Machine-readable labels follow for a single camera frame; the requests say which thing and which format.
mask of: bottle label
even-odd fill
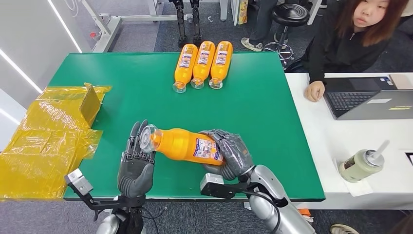
[[[199,53],[198,64],[206,65],[208,63],[208,56],[209,56],[208,50],[201,50],[201,52]]]
[[[185,46],[184,53],[181,57],[181,62],[179,63],[179,67],[189,68],[189,64],[191,63],[193,49],[191,47]]]
[[[194,156],[201,158],[213,158],[218,161],[222,161],[224,159],[217,143],[199,138],[196,138]]]
[[[228,54],[228,45],[220,44],[217,53],[215,64],[224,65],[226,62],[226,55]]]

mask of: humanoid robot hand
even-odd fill
[[[240,135],[220,129],[201,131],[200,133],[216,141],[225,158],[225,163],[222,166],[203,164],[209,173],[221,175],[226,180],[233,180],[254,167],[251,154]]]
[[[139,147],[139,136],[148,121],[136,122],[122,152],[117,185],[122,195],[134,198],[146,194],[153,185],[155,151],[144,153]]]

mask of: green tabletop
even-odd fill
[[[160,129],[198,132],[221,128],[239,133],[256,164],[270,168],[291,199],[321,200],[324,192],[311,157],[284,72],[275,53],[235,53],[224,86],[183,94],[173,91],[179,53],[69,54],[49,86],[112,85],[92,126],[103,130],[93,159],[80,170],[94,187],[92,196],[119,194],[121,152],[136,121]],[[157,153],[149,198],[204,199],[201,164],[174,161]],[[77,198],[71,189],[65,199]]]

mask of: orange bottle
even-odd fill
[[[214,43],[211,41],[202,42],[192,72],[194,78],[191,80],[191,85],[195,89],[202,89],[204,87],[204,80],[208,78],[209,70],[211,69],[212,61],[214,59],[214,53]]]
[[[161,152],[173,160],[221,165],[224,159],[214,140],[180,128],[160,130],[149,124],[141,133],[139,146],[143,152]]]
[[[183,93],[187,90],[187,84],[192,78],[192,69],[195,64],[198,48],[193,44],[186,44],[182,48],[178,64],[175,69],[175,83],[172,88],[177,93]]]
[[[222,81],[228,74],[232,57],[232,44],[229,41],[221,41],[217,45],[214,61],[211,67],[211,80],[209,85],[213,89],[222,88]]]

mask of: floor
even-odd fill
[[[147,202],[160,234],[266,234],[261,220],[240,202]],[[360,234],[386,234],[409,211],[313,210],[314,229],[329,234],[332,224],[347,224]],[[2,202],[1,234],[94,234],[108,213],[94,214],[82,202]],[[152,220],[145,219],[148,234],[155,234]]]
[[[143,0],[90,0],[92,7],[99,13],[113,15],[147,15],[149,10]],[[165,2],[158,5],[163,14],[175,14],[173,4]],[[185,4],[185,13],[190,6]],[[201,3],[200,21],[203,38],[218,43],[228,40],[235,51],[245,51],[240,40],[247,37],[254,27],[254,14],[249,12],[247,24],[233,26],[232,14],[228,8],[228,20],[219,20],[219,4]],[[97,32],[97,27],[81,6],[76,18],[79,27],[91,47],[93,39],[90,32]],[[315,33],[320,17],[311,26],[295,28],[290,33],[289,44],[296,56],[303,54],[309,40]],[[276,24],[271,28],[274,33]],[[190,24],[186,24],[188,35],[192,35]],[[370,72],[413,72],[413,40],[406,33],[413,33],[413,19],[402,25],[394,34],[392,42],[380,59],[371,67]],[[163,52],[179,51],[177,47],[177,23],[173,21],[124,23],[110,51],[112,52]],[[251,211],[236,202],[148,202],[146,207],[155,215],[167,207],[165,213],[157,219],[161,234],[264,234],[268,231]],[[334,223],[348,224],[360,234],[386,234],[392,226],[408,212],[404,211],[349,211],[349,210],[314,210],[314,228],[319,234],[328,234]],[[102,213],[97,222],[93,222],[93,213],[81,202],[19,201],[0,203],[1,234],[92,234],[100,221],[107,215]],[[151,220],[145,220],[148,233],[156,233]]]

